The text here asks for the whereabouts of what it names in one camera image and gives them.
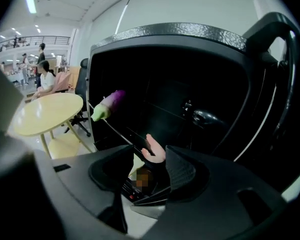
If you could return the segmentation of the wooden board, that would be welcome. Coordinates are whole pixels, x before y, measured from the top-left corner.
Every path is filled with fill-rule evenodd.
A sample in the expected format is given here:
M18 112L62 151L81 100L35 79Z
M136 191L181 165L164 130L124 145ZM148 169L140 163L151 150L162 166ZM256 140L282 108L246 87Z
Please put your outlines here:
M69 77L69 81L68 81L68 88L71 91L73 91L77 86L80 68L81 68L80 66L70 66L69 67L70 77Z

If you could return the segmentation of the black office chair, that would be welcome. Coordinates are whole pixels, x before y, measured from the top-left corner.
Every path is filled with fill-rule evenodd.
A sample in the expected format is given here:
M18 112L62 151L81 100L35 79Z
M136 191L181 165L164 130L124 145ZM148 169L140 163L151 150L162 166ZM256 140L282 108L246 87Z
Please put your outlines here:
M90 137L91 133L82 124L82 122L86 122L88 120L88 118L84 117L84 115L83 115L83 112L87 111L86 92L87 92L88 63L89 63L88 58L84 58L80 62L78 80L76 83L74 93L82 98L83 106L82 106L81 110L78 112L78 114L75 115L74 118L70 121L70 123L72 126L78 125L86 133L87 137Z

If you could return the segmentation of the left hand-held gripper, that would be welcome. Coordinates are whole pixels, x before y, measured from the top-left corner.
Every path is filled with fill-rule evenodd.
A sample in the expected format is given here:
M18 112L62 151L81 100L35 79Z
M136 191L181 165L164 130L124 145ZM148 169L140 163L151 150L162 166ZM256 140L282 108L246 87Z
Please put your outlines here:
M34 151L24 142L8 135L8 128L22 98L22 94L0 69L0 177L11 173L34 155Z

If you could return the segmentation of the yellow bread item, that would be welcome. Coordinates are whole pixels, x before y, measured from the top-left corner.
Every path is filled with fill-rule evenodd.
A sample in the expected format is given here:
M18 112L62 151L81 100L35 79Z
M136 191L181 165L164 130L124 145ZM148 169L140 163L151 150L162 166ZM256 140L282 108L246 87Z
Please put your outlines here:
M154 184L153 173L145 167L145 163L137 155L133 157L133 166L128 178L132 185L139 189L150 188Z

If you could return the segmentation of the pink cloth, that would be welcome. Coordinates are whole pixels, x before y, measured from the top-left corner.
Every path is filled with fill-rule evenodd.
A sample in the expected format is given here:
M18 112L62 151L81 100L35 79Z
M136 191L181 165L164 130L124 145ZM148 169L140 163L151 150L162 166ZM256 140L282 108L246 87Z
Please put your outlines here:
M64 93L64 92L68 91L70 76L71 76L71 74L68 72L59 72L56 75L52 92L53 93Z

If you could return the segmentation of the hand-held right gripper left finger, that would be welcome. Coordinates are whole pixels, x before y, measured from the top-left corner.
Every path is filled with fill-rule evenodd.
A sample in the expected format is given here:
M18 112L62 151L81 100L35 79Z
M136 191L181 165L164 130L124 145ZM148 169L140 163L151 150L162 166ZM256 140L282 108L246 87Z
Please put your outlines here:
M128 226L124 215L121 190L134 165L134 146L120 145L106 150L105 157L93 162L89 169L90 179L103 191L113 194L110 206L97 218L113 229L126 234Z

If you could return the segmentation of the purple eggplant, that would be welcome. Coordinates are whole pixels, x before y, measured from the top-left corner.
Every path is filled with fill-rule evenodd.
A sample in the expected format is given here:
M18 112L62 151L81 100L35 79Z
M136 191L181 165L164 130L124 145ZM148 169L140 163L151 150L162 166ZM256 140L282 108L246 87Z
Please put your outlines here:
M124 90L116 90L111 93L95 106L90 118L94 122L109 118L119 108L125 96L126 92Z

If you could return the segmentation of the round wooden table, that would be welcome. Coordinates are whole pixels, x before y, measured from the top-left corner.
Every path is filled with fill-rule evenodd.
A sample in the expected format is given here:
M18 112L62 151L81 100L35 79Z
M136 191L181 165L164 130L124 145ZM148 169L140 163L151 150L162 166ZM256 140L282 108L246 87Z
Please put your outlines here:
M79 147L93 151L71 125L83 108L83 99L74 93L54 93L27 103L17 114L14 132L24 137L39 136L50 159L74 157Z

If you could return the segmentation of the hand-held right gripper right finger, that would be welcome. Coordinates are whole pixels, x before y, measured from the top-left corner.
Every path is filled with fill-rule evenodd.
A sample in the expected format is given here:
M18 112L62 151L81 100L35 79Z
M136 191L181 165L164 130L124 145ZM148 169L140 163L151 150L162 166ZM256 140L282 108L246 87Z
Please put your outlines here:
M167 145L165 168L169 176L169 203L186 203L198 198L208 187L211 173L202 153Z

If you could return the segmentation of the black metal railing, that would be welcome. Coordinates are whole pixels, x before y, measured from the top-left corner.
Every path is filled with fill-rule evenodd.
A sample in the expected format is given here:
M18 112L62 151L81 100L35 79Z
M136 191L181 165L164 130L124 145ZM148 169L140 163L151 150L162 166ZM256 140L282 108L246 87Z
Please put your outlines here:
M69 45L70 39L69 36L54 35L17 36L0 41L0 52L20 47L38 47L42 43L46 46Z

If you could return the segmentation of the black mini fridge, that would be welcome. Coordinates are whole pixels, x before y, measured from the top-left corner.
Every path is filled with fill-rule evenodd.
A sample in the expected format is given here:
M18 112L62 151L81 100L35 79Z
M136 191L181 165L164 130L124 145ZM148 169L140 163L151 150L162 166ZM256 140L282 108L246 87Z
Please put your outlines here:
M90 119L98 151L150 134L239 163L291 202L300 196L300 30L271 12L243 35L169 22L109 36L89 51L90 116L105 97L126 92L107 119Z

